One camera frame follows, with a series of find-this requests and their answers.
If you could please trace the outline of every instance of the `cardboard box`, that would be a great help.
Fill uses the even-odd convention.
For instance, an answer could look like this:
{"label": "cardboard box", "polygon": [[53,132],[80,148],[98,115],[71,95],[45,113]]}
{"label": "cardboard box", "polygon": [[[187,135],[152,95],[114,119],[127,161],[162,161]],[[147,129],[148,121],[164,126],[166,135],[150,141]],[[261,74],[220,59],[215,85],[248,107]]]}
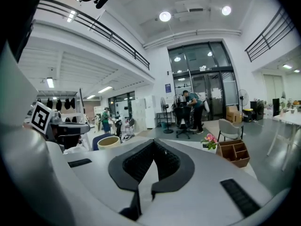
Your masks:
{"label": "cardboard box", "polygon": [[242,117],[241,113],[238,111],[236,105],[231,105],[226,107],[226,119],[232,123],[241,123]]}
{"label": "cardboard box", "polygon": [[250,161],[249,152],[242,140],[219,142],[216,154],[239,168],[246,167]]}

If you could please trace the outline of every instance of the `potted plant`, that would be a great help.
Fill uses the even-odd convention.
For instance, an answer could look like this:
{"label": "potted plant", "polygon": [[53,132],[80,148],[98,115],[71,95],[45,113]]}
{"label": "potted plant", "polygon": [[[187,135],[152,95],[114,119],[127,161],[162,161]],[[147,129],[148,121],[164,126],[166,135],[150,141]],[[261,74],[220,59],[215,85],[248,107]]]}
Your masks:
{"label": "potted plant", "polygon": [[205,137],[201,143],[203,144],[203,148],[208,148],[208,150],[210,150],[216,148],[217,140],[212,134],[207,134],[207,137]]}

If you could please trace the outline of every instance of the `blue sign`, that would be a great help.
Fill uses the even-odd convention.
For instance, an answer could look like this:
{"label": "blue sign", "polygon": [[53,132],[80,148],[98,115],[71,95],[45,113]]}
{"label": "blue sign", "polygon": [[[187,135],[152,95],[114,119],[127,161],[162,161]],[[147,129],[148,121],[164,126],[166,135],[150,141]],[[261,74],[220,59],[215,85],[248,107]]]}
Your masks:
{"label": "blue sign", "polygon": [[170,84],[166,84],[165,85],[165,91],[166,91],[166,93],[171,93],[171,86],[170,86]]}

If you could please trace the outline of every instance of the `black speaker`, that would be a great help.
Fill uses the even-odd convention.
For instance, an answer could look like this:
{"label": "black speaker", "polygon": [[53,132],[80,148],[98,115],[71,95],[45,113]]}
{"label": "black speaker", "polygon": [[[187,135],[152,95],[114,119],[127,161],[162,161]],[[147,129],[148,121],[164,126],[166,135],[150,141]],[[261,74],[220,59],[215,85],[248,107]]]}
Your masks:
{"label": "black speaker", "polygon": [[257,121],[262,120],[263,119],[263,111],[264,111],[263,101],[262,100],[250,101],[250,106],[254,112],[252,115],[252,119],[257,120]]}
{"label": "black speaker", "polygon": [[279,115],[280,111],[280,101],[278,99],[273,99],[273,116]]}

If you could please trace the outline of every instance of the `black jeans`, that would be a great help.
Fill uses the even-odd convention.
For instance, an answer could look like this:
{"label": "black jeans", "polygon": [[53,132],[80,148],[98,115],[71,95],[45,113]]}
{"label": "black jeans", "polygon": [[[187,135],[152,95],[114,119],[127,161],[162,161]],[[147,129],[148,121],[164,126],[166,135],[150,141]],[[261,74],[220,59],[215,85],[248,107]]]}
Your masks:
{"label": "black jeans", "polygon": [[193,128],[196,129],[198,127],[199,131],[202,131],[202,113],[203,113],[204,105],[197,107],[194,109],[193,113]]}

